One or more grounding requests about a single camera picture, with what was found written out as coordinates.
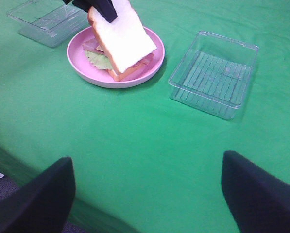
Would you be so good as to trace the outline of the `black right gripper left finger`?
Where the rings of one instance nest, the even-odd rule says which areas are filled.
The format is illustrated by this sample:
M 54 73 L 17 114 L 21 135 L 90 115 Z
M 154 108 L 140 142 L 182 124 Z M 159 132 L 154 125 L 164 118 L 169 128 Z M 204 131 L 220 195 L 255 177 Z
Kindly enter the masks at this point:
M 74 197 L 72 159 L 63 157 L 0 201 L 0 233 L 60 233 Z

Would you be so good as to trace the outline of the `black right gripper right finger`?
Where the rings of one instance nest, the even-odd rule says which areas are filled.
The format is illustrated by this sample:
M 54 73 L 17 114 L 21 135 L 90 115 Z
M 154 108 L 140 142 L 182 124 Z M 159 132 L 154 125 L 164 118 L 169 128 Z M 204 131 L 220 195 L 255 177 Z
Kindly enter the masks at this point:
M 221 185 L 242 233 L 290 233 L 290 185 L 235 151 L 225 151 Z

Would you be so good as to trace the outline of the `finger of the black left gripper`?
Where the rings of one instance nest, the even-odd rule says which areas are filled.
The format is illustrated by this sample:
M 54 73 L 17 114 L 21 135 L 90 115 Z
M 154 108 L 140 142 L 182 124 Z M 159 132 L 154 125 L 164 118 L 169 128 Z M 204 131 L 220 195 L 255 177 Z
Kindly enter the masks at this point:
M 94 5 L 93 0 L 63 0 L 64 4 L 72 4 L 75 7 L 88 12 L 89 9 Z
M 92 6 L 97 9 L 108 23 L 113 22 L 118 17 L 114 5 L 110 0 L 93 0 Z

